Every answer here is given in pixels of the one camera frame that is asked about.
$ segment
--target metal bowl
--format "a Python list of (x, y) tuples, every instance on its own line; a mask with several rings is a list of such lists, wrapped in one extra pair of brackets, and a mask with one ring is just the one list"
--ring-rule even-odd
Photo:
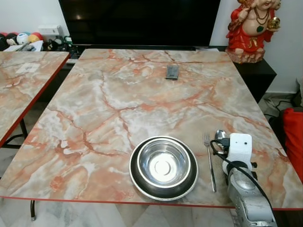
[(177, 200), (188, 194), (198, 179), (198, 164), (181, 141), (167, 136), (148, 138), (133, 151), (130, 175), (144, 195), (160, 201)]

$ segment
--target black tv screen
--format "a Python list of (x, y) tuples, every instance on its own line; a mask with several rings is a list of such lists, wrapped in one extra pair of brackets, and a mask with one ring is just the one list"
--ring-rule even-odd
[(74, 44), (208, 46), (220, 0), (59, 0)]

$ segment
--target metal fork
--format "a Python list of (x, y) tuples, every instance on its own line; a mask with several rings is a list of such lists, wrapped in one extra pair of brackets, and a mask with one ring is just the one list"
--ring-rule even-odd
[(216, 181), (214, 180), (214, 169), (213, 169), (212, 157), (211, 157), (210, 150), (209, 150), (209, 146), (210, 146), (209, 132), (207, 132), (207, 131), (204, 132), (203, 140), (204, 140), (204, 145), (207, 147), (207, 152), (208, 152), (208, 163), (209, 163), (209, 169), (210, 169), (210, 179), (212, 180), (213, 192), (216, 192), (217, 191)]

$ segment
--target marble tabletop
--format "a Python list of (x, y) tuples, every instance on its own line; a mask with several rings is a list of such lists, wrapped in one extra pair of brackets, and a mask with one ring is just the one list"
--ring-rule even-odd
[(0, 147), (68, 55), (68, 52), (0, 52)]
[[(167, 65), (179, 79), (167, 80)], [(138, 192), (129, 157), (140, 141), (175, 137), (194, 152), (198, 182), (169, 205), (232, 206), (222, 162), (212, 192), (202, 135), (249, 133), (258, 181), (274, 208), (302, 208), (303, 186), (224, 52), (86, 50), (0, 180), (0, 196), (53, 201), (158, 203)]]

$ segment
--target bowl rim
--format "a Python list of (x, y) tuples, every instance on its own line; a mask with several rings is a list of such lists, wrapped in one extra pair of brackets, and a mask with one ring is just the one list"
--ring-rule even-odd
[(190, 153), (191, 157), (193, 158), (194, 160), (194, 164), (196, 166), (196, 172), (194, 173), (195, 174), (195, 179), (194, 181), (192, 182), (191, 186), (182, 194), (178, 195), (178, 196), (175, 196), (175, 197), (170, 197), (170, 198), (162, 198), (162, 197), (157, 197), (157, 196), (154, 196), (154, 195), (151, 195), (149, 194), (147, 191), (145, 191), (144, 189), (142, 189), (136, 182), (134, 176), (133, 176), (133, 171), (132, 171), (132, 160), (133, 160), (133, 156), (134, 154), (137, 152), (138, 148), (143, 144), (143, 143), (146, 143), (147, 141), (153, 139), (153, 138), (169, 138), (169, 139), (172, 139), (172, 140), (175, 140), (175, 141), (178, 141), (178, 142), (181, 142), (180, 140), (174, 138), (174, 137), (170, 137), (170, 136), (154, 136), (154, 137), (149, 137), (147, 139), (145, 139), (144, 141), (140, 142), (136, 147), (135, 149), (133, 150), (131, 156), (130, 156), (130, 161), (129, 161), (129, 174), (130, 174), (130, 177), (131, 177), (131, 180), (133, 182), (133, 184), (135, 185), (135, 187), (137, 188), (138, 191), (140, 191), (143, 195), (147, 196), (148, 198), (151, 198), (153, 200), (157, 200), (157, 201), (175, 201), (175, 200), (178, 200), (178, 199), (181, 199), (183, 198), (184, 196), (186, 196), (187, 194), (189, 194), (193, 188), (195, 187), (197, 181), (198, 181), (198, 178), (199, 178), (199, 165), (198, 165), (198, 162), (197, 162), (197, 159), (196, 159), (196, 156), (195, 154), (192, 152), (191, 149), (189, 149), (189, 147), (184, 144), (185, 148), (188, 150), (188, 152)]
[[(187, 171), (185, 173), (185, 175), (182, 177), (182, 179), (174, 184), (171, 184), (171, 185), (159, 185), (159, 184), (156, 184), (156, 183), (153, 183), (150, 179), (148, 179), (142, 169), (141, 169), (141, 166), (140, 166), (140, 156), (141, 154), (143, 153), (144, 149), (152, 144), (153, 142), (155, 141), (158, 141), (158, 140), (165, 140), (165, 141), (168, 141), (170, 143), (173, 143), (174, 145), (178, 146), (179, 148), (181, 148), (183, 150), (183, 152), (185, 153), (186, 155), (186, 159), (187, 159), (187, 162), (188, 162), (188, 168), (187, 168)], [(179, 185), (181, 185), (187, 178), (188, 178), (188, 175), (190, 174), (190, 170), (191, 170), (191, 161), (190, 161), (190, 157), (189, 157), (189, 154), (187, 152), (187, 150), (183, 147), (184, 144), (182, 142), (179, 142), (179, 141), (176, 141), (176, 140), (172, 140), (171, 138), (164, 138), (164, 137), (157, 137), (157, 138), (151, 138), (150, 140), (146, 141), (144, 143), (144, 145), (142, 146), (142, 148), (139, 150), (139, 153), (138, 153), (138, 157), (137, 157), (137, 160), (136, 160), (136, 163), (137, 163), (137, 169), (139, 171), (139, 174), (140, 176), (144, 179), (144, 181), (156, 188), (174, 188), (174, 187), (177, 187)]]

